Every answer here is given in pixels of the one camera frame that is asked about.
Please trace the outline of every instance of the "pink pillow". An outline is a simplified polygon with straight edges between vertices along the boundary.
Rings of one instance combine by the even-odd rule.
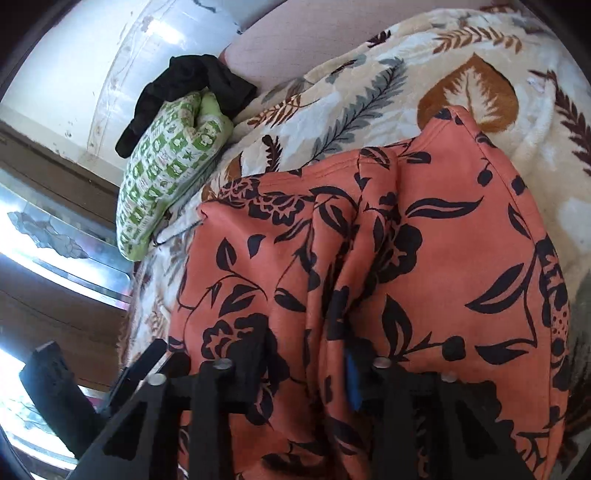
[[[224,61],[263,92],[419,13],[490,4],[491,0],[287,0],[232,43]]]

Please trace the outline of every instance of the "bedsheet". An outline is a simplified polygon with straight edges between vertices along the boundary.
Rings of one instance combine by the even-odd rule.
[[[122,362],[154,335],[167,337],[197,207],[221,186],[266,171],[297,174],[334,153],[414,137],[449,105],[465,107],[511,159],[522,178],[513,187],[531,190],[563,266],[573,373],[553,478],[566,478],[591,440],[591,87],[554,34],[516,12],[421,14],[255,99],[216,172],[171,210],[142,263]],[[484,166],[477,181],[484,188],[490,178]]]

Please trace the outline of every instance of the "white wall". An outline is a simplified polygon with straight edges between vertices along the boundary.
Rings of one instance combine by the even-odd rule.
[[[62,157],[118,183],[118,168],[87,153],[103,83],[148,0],[82,0],[33,49],[0,103],[0,119]]]
[[[217,56],[236,29],[223,9],[193,0],[82,0],[26,59],[0,119],[119,185],[126,159],[115,143],[143,87],[171,56]]]

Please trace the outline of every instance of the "green patterned pillow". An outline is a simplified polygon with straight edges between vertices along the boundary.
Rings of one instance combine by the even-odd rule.
[[[207,180],[232,129],[211,92],[164,103],[135,147],[119,191],[117,241],[125,258],[145,256],[166,209]]]

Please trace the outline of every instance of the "glass pane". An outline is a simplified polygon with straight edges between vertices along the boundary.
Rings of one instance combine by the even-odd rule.
[[[2,171],[0,232],[0,252],[10,259],[82,295],[128,308],[133,263],[119,253],[114,233]]]

